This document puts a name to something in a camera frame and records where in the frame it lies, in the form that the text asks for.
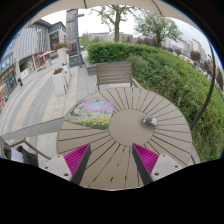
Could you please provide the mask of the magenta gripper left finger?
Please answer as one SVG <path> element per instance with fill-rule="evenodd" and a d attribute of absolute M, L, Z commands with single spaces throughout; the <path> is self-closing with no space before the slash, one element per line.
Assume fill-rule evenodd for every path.
<path fill-rule="evenodd" d="M 47 162 L 42 169 L 79 185 L 90 154 L 91 146 L 86 144 L 65 156 L 56 155 Z"/>

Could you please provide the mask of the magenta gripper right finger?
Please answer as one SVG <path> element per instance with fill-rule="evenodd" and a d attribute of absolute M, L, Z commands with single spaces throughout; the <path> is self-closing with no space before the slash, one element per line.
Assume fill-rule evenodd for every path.
<path fill-rule="evenodd" d="M 156 154 L 143 146 L 132 144 L 132 154 L 144 185 L 182 169 L 167 154 Z"/>

